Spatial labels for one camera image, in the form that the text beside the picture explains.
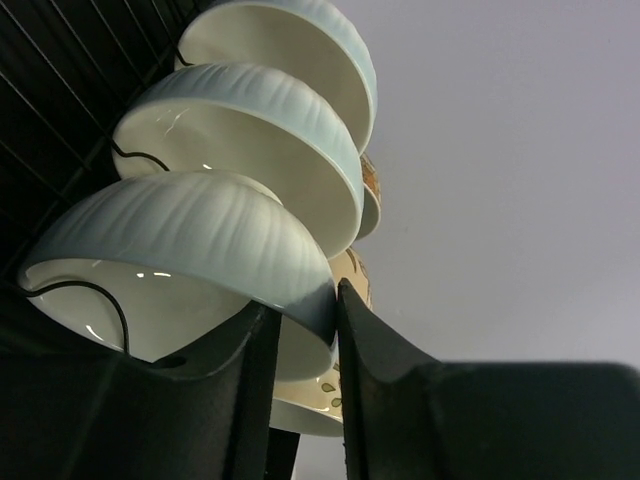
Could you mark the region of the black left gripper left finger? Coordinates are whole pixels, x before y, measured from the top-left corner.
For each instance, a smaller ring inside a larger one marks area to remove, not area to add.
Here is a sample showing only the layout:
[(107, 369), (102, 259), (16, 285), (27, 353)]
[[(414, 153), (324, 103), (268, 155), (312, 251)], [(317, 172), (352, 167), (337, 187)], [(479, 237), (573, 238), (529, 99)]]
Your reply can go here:
[(154, 363), (1, 348), (5, 479), (260, 479), (281, 317), (252, 302)]

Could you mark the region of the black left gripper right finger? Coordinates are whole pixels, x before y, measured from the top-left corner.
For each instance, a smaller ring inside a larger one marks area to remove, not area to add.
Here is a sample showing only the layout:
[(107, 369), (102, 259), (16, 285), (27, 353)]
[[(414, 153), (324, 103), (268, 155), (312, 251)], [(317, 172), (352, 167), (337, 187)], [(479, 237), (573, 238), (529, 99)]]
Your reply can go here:
[(351, 479), (635, 479), (639, 373), (612, 362), (439, 361), (338, 287)]

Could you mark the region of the light blue ribbed bowl front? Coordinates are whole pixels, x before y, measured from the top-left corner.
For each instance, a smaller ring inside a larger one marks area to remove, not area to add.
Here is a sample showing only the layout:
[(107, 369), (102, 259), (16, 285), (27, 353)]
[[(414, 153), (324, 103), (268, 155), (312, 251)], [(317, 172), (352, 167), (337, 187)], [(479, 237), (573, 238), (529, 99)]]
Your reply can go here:
[(62, 326), (147, 362), (253, 301), (282, 317), (278, 379), (317, 377), (335, 361), (336, 292), (324, 253), (274, 193), (239, 174), (116, 182), (51, 225), (17, 281)]

